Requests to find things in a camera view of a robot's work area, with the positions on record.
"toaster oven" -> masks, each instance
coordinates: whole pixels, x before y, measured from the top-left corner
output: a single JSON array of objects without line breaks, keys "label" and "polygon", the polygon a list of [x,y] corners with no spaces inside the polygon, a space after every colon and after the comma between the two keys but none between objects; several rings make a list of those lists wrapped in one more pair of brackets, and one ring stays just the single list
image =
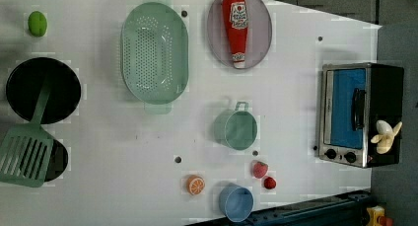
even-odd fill
[{"label": "toaster oven", "polygon": [[397,164],[400,134],[384,154],[371,139],[378,120],[391,126],[401,121],[403,68],[324,65],[321,83],[319,158],[361,168]]}]

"plate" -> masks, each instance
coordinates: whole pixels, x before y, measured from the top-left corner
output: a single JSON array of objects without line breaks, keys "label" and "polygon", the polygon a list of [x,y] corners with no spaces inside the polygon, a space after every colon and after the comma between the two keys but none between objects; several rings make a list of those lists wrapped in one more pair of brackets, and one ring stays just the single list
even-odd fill
[{"label": "plate", "polygon": [[[215,0],[209,10],[207,35],[210,48],[226,66],[234,67],[228,37],[222,15],[222,1]],[[257,65],[267,54],[271,44],[271,18],[261,0],[245,0],[249,18],[246,38],[245,67]]]}]

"green spatula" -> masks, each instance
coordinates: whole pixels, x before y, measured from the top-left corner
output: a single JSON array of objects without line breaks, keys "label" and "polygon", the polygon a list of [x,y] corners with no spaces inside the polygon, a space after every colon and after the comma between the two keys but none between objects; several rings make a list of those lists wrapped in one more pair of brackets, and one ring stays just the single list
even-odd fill
[{"label": "green spatula", "polygon": [[38,188],[42,186],[53,138],[41,126],[50,93],[46,77],[32,120],[10,128],[0,146],[0,182]]}]

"yellow object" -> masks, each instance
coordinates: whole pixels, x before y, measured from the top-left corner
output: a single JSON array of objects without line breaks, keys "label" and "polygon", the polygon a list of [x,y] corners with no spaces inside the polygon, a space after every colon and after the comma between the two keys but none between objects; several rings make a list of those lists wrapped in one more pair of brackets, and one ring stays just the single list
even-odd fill
[{"label": "yellow object", "polygon": [[367,211],[370,215],[370,221],[367,226],[383,226],[382,224],[378,223],[378,218],[380,216],[384,216],[384,209],[381,206],[375,206],[372,208],[367,208]]}]

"green measuring cup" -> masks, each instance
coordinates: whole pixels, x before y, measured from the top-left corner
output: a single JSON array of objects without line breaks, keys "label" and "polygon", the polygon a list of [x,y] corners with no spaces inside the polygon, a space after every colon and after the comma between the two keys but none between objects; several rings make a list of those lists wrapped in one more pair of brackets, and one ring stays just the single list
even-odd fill
[{"label": "green measuring cup", "polygon": [[215,120],[215,139],[236,150],[245,150],[255,141],[257,122],[248,111],[247,102],[237,102],[234,110],[226,110]]}]

